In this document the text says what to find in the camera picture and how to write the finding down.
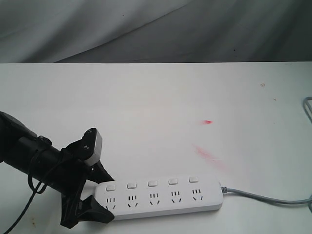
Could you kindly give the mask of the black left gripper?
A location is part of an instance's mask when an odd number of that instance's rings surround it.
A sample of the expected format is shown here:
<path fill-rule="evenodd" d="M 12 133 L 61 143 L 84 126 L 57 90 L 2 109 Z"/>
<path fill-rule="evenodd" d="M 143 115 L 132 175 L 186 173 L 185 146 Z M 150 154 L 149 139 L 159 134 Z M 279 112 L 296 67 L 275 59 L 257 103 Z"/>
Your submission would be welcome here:
<path fill-rule="evenodd" d="M 64 183 L 61 192 L 60 224 L 69 229 L 83 221 L 110 223 L 115 218 L 92 195 L 81 199 L 86 180 L 95 183 L 114 181 L 100 160 L 85 164 L 89 152 L 90 142 L 83 139 L 71 143 L 60 151 L 61 178 Z"/>

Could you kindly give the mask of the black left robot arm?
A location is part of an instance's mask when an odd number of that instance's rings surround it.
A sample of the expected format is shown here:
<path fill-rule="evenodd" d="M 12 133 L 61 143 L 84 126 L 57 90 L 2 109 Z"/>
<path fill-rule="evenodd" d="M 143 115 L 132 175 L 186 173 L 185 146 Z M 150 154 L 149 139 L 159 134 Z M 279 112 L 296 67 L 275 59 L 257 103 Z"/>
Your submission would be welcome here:
<path fill-rule="evenodd" d="M 0 160 L 27 174 L 32 197 L 47 187 L 61 193 L 61 221 L 72 228 L 81 221 L 109 223 L 114 215 L 94 195 L 81 199 L 86 181 L 113 181 L 100 162 L 102 136 L 88 129 L 81 139 L 58 150 L 50 139 L 38 136 L 11 115 L 0 114 Z"/>

